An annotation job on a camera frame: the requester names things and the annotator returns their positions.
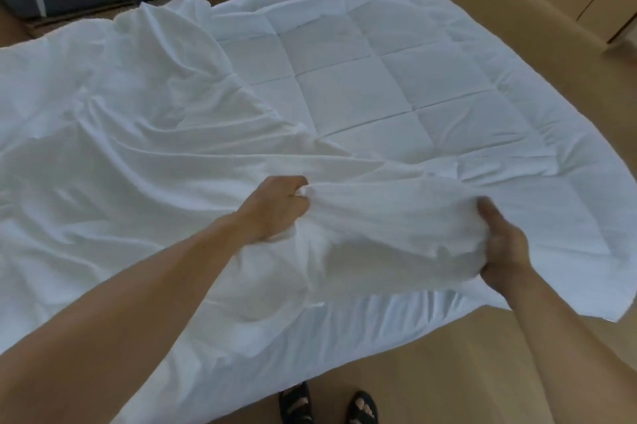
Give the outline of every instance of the person's left hand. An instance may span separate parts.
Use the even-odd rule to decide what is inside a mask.
[[[310,207],[310,201],[296,194],[308,180],[302,175],[273,176],[264,180],[243,202],[234,216],[247,232],[248,241],[271,238],[292,226]]]

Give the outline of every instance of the white mattress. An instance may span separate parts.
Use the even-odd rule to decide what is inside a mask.
[[[493,196],[531,242],[541,242],[532,248],[534,265],[579,312],[617,319],[630,305],[632,176],[592,124],[449,0],[196,6],[189,18],[219,40],[235,72],[284,119],[361,155],[409,164],[437,157],[437,172]],[[91,22],[96,33],[108,24]],[[12,127],[5,129],[9,135]],[[124,415],[136,423],[205,423],[407,343],[480,304],[426,291],[309,308],[253,358],[223,365],[172,352]]]

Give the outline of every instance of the light brown floor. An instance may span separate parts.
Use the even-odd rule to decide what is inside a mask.
[[[637,174],[637,59],[624,49],[604,53],[601,45],[534,0],[452,1],[591,119]],[[593,319],[588,324],[637,367],[637,310],[618,324]],[[311,380],[310,388],[318,424],[343,422],[346,403],[359,388],[375,397],[385,423],[552,422],[513,315],[494,308],[481,308],[407,346],[344,365]],[[215,424],[279,421],[272,396]]]

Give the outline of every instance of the hand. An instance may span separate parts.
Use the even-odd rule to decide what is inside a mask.
[[[498,293],[508,298],[515,285],[528,276],[537,275],[531,266],[529,243],[524,232],[508,222],[489,198],[478,198],[478,213],[489,226],[487,264],[482,278]]]
[[[296,191],[307,185],[302,175],[268,177],[259,184],[234,214],[248,243],[282,233],[305,214],[310,201]]]

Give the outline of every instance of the forearm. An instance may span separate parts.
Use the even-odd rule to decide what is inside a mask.
[[[637,422],[637,373],[535,272],[505,292],[557,424]]]
[[[221,218],[95,287],[0,356],[0,423],[108,423],[247,242]]]

